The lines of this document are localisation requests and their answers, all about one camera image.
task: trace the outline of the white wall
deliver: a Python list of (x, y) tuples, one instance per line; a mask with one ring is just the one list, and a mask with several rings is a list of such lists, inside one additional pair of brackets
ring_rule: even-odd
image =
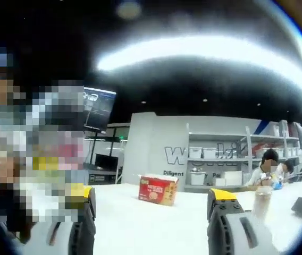
[(164, 171), (183, 173), (179, 190), (183, 190), (187, 173), (189, 137), (191, 132), (246, 134), (253, 133), (260, 120), (216, 116), (156, 116), (154, 113), (132, 115), (125, 150), (123, 183), (139, 184), (138, 174)]

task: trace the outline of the white table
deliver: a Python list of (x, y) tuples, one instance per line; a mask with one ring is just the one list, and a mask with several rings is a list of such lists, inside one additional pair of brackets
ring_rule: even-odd
[[(178, 192), (174, 206), (167, 207), (138, 200), (139, 187), (135, 185), (99, 185), (95, 189), (94, 254), (208, 254), (207, 194)], [(252, 209), (253, 191), (236, 194), (244, 210)], [(265, 224), (279, 251), (290, 247), (301, 233), (302, 219), (291, 211), (298, 197), (302, 197), (302, 182), (273, 191)], [(47, 225), (37, 224), (24, 254), (66, 254), (70, 227), (70, 223), (61, 224), (56, 246), (48, 247), (46, 238), (41, 240)]]

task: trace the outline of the screen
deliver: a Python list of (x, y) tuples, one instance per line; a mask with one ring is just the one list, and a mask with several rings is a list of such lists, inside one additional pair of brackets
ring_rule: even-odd
[(106, 171), (115, 171), (118, 164), (117, 157), (111, 157), (106, 155), (97, 154), (95, 166), (101, 167)]
[(110, 120), (115, 96), (115, 92), (84, 87), (84, 126), (97, 131), (105, 131)]

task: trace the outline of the curved light strip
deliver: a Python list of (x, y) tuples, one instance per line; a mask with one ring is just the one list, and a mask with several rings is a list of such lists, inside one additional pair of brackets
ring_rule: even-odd
[(191, 36), (141, 42), (104, 57), (97, 68), (111, 71), (171, 56), (197, 56), (258, 66), (281, 75), (302, 90), (302, 70), (294, 63), (247, 40), (227, 36)]
[(281, 28), (288, 34), (292, 42), (295, 44), (295, 47), (302, 58), (302, 33), (295, 23), (273, 1), (255, 0), (255, 2), (275, 20), (277, 20), (277, 23), (281, 25)]

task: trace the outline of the shelving unit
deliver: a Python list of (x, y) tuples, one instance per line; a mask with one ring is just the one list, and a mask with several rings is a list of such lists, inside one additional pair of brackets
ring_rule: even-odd
[[(189, 139), (189, 146), (188, 151), (190, 147), (190, 143), (193, 142), (234, 142), (237, 144), (237, 155), (241, 155), (241, 145), (246, 145), (247, 148), (247, 156), (242, 158), (212, 158), (212, 159), (204, 159), (204, 158), (188, 158), (188, 163), (235, 163), (233, 166), (236, 166), (239, 169), (242, 169), (241, 165), (246, 164), (248, 165), (247, 171), (245, 172), (244, 169), (242, 169), (243, 173), (249, 173), (251, 174), (253, 172), (253, 164), (259, 163), (261, 161), (260, 158), (253, 158), (253, 152), (252, 147), (253, 143), (272, 143), (275, 145), (281, 145), (284, 148), (284, 155), (285, 157), (280, 158), (280, 161), (286, 160), (286, 159), (295, 159), (298, 158), (298, 156), (293, 156), (287, 158), (287, 148), (289, 143), (294, 143), (294, 147), (298, 146), (298, 138), (295, 137), (275, 137), (272, 135), (255, 135), (250, 134), (249, 127), (245, 127), (245, 134), (211, 134), (211, 133), (193, 133), (189, 131), (189, 124), (187, 124), (187, 130), (188, 130), (188, 139)], [(186, 179), (186, 185), (184, 187), (185, 190), (191, 189), (191, 190), (206, 190), (210, 188), (216, 188), (216, 189), (224, 189), (224, 190), (230, 190), (230, 189), (239, 189), (242, 186), (211, 186), (211, 185), (191, 185), (187, 183), (188, 176), (190, 175), (190, 169), (188, 167), (187, 169), (187, 179)]]

